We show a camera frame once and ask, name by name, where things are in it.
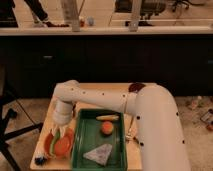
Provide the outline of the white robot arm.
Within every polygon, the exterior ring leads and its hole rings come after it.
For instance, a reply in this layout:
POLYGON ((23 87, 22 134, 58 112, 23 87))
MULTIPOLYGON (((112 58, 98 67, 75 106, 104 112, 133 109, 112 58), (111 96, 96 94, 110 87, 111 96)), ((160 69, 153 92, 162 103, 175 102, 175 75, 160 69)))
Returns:
POLYGON ((76 102, 135 116, 143 171, 191 171, 177 105, 166 88, 148 84, 138 93, 95 90, 70 80, 58 83, 53 96, 55 124, 70 122, 76 102))

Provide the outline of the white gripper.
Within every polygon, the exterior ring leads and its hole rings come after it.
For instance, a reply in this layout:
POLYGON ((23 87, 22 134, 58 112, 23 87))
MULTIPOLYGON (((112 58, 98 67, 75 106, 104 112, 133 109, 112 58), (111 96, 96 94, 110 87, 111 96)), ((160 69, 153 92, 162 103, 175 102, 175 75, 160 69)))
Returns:
POLYGON ((58 100, 53 111, 53 121, 59 126, 67 125, 72 119, 73 104, 58 100))

